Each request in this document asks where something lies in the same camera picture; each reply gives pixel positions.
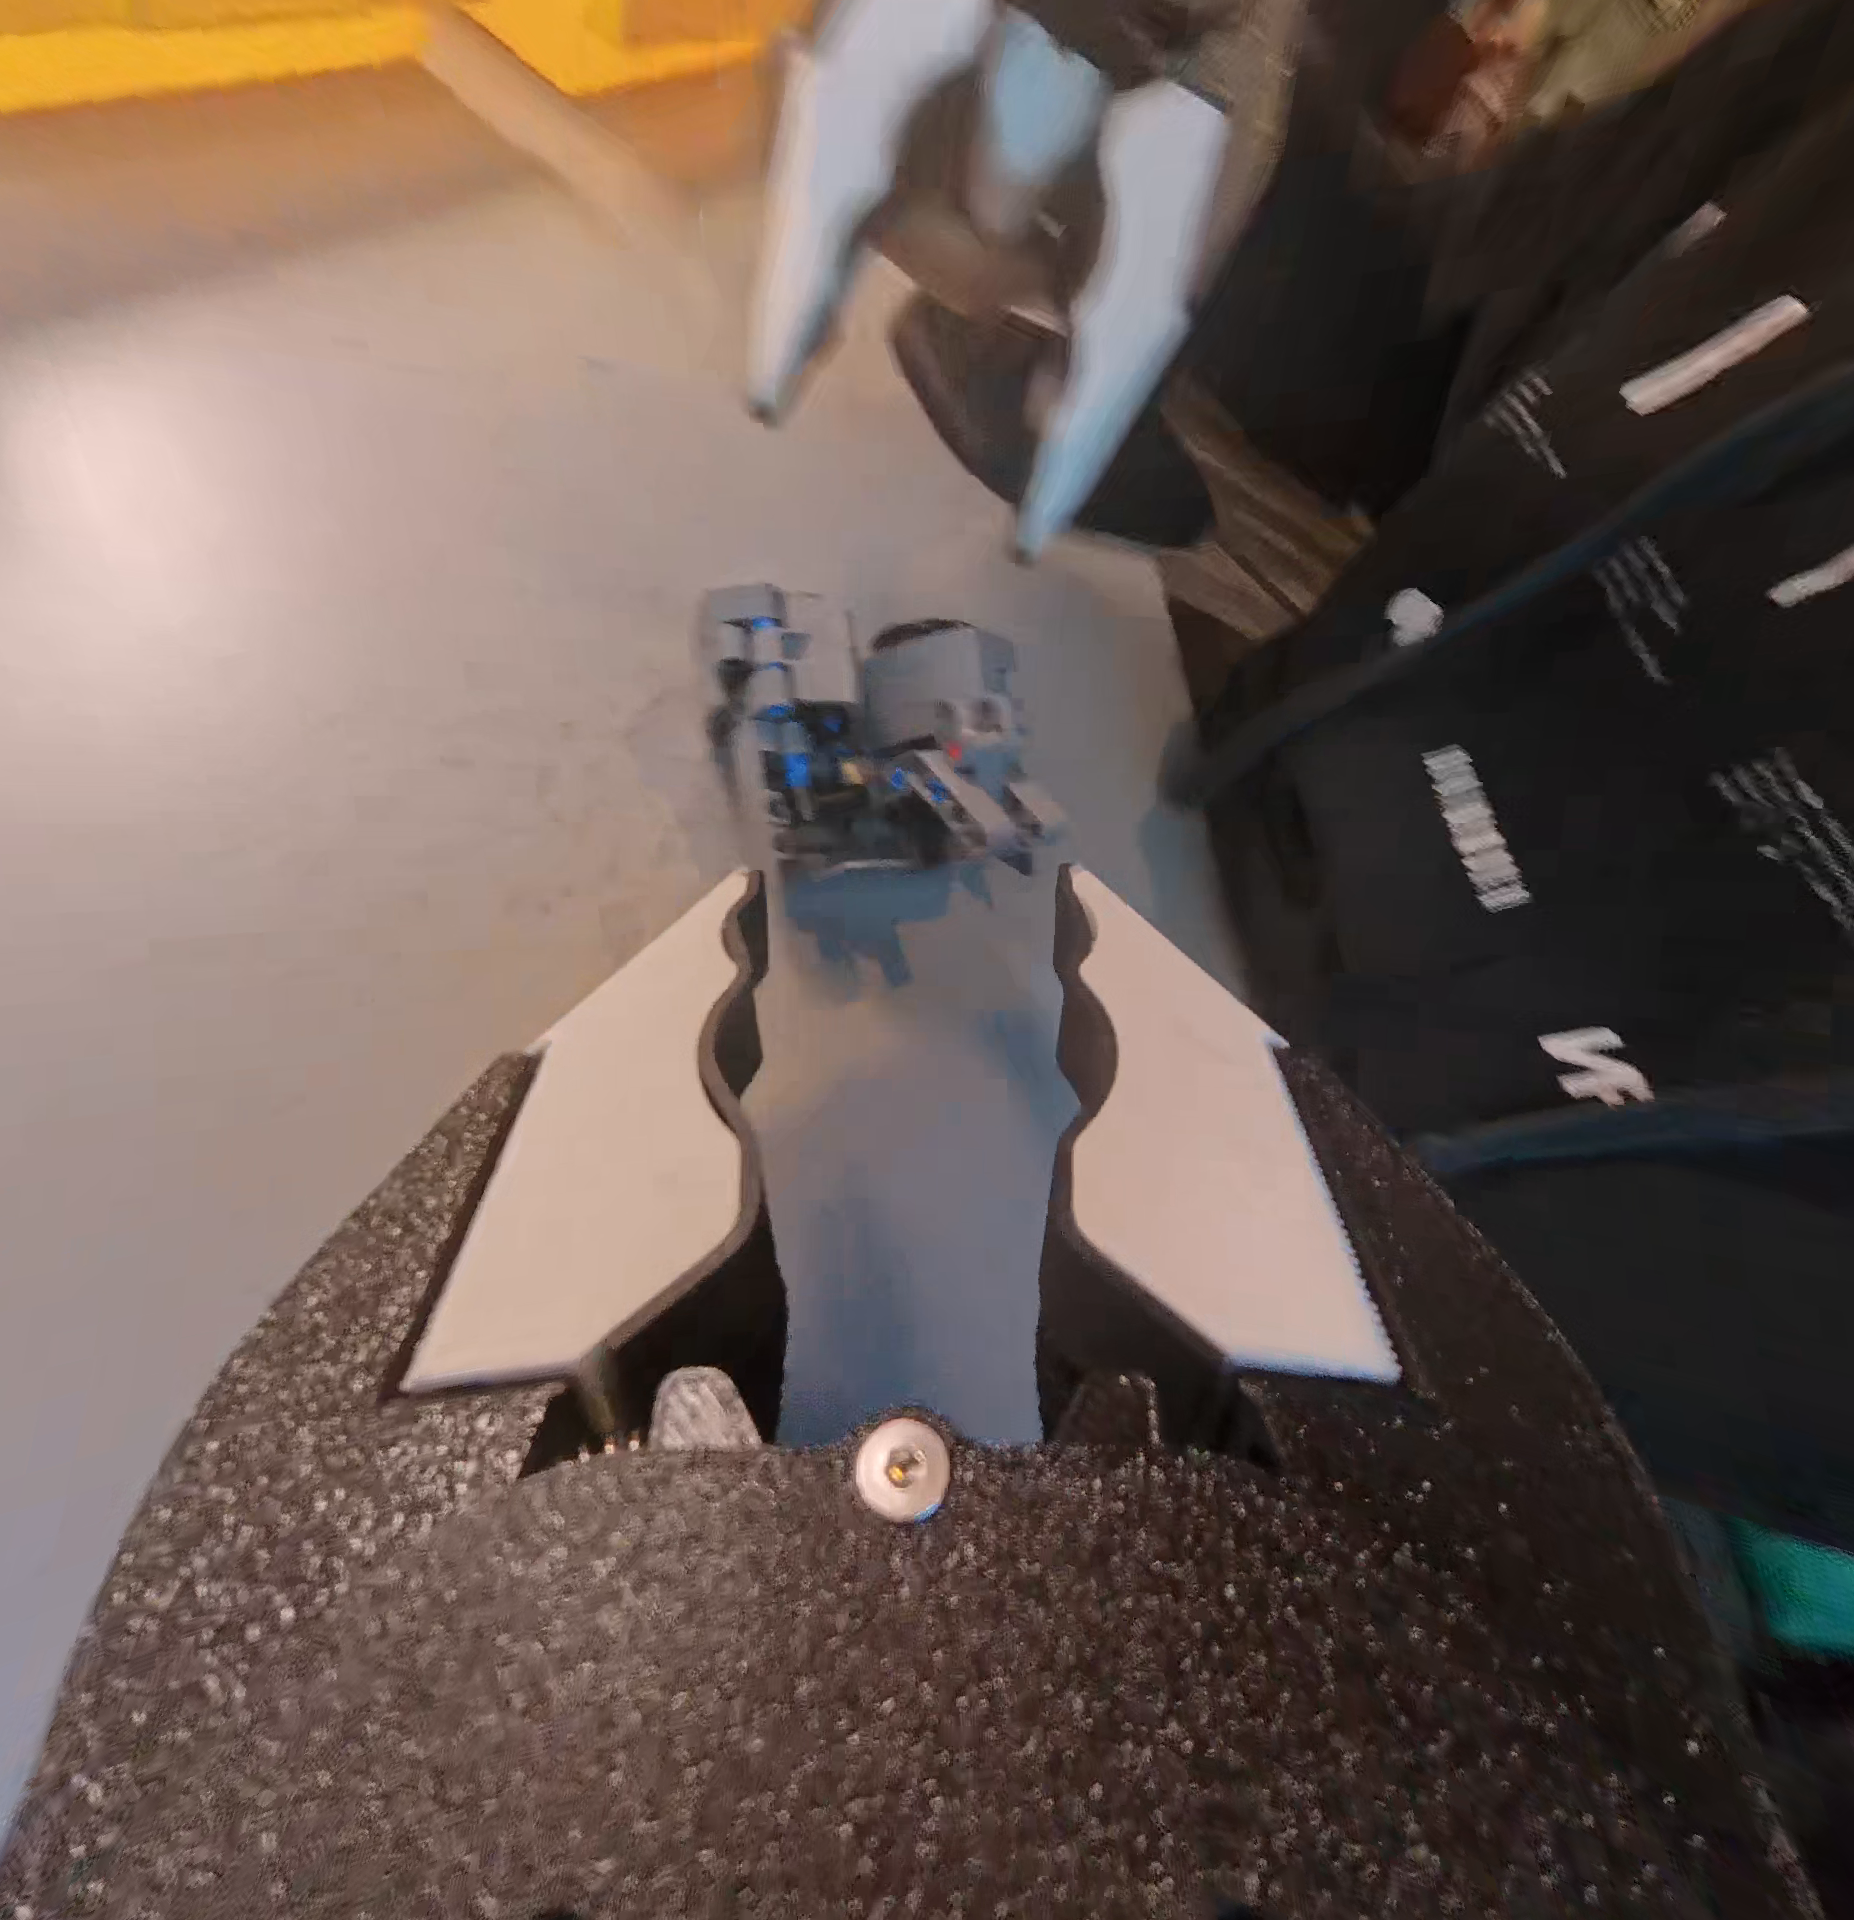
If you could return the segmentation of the person's black hoodie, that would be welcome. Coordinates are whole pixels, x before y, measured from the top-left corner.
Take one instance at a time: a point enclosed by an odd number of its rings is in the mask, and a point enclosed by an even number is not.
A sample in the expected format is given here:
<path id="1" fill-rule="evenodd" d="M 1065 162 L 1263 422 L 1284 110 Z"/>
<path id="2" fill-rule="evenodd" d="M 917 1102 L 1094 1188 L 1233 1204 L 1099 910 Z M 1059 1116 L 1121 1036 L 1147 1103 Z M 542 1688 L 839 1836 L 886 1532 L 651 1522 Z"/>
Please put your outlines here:
<path id="1" fill-rule="evenodd" d="M 1854 6 L 1408 172 L 1307 60 L 1200 371 L 1364 544 L 1197 695 L 1248 993 L 1854 1720 Z"/>

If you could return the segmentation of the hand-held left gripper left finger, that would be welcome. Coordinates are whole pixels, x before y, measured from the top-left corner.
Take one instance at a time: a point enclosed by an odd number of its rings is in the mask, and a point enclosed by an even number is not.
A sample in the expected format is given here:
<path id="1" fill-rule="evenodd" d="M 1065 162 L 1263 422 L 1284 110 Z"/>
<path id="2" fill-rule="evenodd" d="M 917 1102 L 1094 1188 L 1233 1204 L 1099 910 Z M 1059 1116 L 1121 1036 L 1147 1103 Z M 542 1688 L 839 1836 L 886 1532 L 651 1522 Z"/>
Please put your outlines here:
<path id="1" fill-rule="evenodd" d="M 746 1224 L 747 1149 L 713 1058 L 751 1012 L 737 867 L 532 1047 L 532 1074 L 399 1388 L 580 1379 Z"/>

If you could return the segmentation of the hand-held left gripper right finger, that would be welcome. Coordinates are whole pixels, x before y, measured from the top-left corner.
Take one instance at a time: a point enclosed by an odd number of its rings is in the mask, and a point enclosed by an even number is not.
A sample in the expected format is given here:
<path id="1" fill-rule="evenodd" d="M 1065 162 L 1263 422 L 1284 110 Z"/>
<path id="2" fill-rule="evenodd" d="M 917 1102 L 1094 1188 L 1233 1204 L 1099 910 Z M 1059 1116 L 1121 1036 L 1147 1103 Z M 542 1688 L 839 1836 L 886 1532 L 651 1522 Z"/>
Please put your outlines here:
<path id="1" fill-rule="evenodd" d="M 1402 1362 L 1289 1091 L 1287 1044 L 1083 866 L 1055 878 L 1045 1322 L 1073 1367 L 1394 1386 Z"/>

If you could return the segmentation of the grey motor block assembly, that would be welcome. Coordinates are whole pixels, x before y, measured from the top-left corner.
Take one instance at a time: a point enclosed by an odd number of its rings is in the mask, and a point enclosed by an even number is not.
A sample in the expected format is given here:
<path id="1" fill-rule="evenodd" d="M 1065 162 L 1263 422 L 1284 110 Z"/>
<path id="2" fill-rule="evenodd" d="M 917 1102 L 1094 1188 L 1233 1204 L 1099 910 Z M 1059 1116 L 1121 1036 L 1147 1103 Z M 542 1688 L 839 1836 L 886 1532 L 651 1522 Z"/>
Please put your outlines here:
<path id="1" fill-rule="evenodd" d="M 1062 842 L 1007 639 L 935 616 L 865 639 L 831 598 L 754 583 L 702 597 L 698 648 L 710 748 L 779 877 L 1033 877 Z"/>

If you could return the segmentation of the grey desk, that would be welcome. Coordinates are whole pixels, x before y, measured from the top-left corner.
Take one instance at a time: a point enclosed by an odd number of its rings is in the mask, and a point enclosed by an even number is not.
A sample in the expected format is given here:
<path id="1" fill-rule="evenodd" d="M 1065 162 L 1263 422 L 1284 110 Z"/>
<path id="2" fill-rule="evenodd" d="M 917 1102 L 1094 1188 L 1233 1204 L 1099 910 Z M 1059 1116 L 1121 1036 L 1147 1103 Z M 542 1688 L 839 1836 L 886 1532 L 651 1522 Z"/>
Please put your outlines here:
<path id="1" fill-rule="evenodd" d="M 699 601 L 1020 655 L 1064 852 L 1241 985 L 1158 566 L 1011 559 L 870 269 L 746 417 L 765 89 L 483 54 L 0 122 L 0 1846 L 214 1373 L 499 1058 L 737 867 Z"/>

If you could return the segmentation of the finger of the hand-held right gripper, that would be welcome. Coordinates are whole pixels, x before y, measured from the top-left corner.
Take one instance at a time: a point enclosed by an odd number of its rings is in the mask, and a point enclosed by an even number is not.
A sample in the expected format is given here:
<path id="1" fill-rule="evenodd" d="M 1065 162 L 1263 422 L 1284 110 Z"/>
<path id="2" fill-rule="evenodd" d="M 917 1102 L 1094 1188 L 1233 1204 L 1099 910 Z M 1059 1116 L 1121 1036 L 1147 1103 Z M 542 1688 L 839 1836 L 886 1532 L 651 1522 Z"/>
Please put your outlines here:
<path id="1" fill-rule="evenodd" d="M 1106 109 L 1101 242 L 1067 310 L 1065 377 L 1018 508 L 1018 559 L 1031 563 L 1065 535 L 1170 371 L 1225 157 L 1227 113 L 1180 84 L 1145 84 Z"/>
<path id="2" fill-rule="evenodd" d="M 974 66 L 989 3 L 817 6 L 787 43 L 746 321 L 746 406 L 787 414 L 858 271 L 863 231 L 891 198 L 905 134 Z"/>

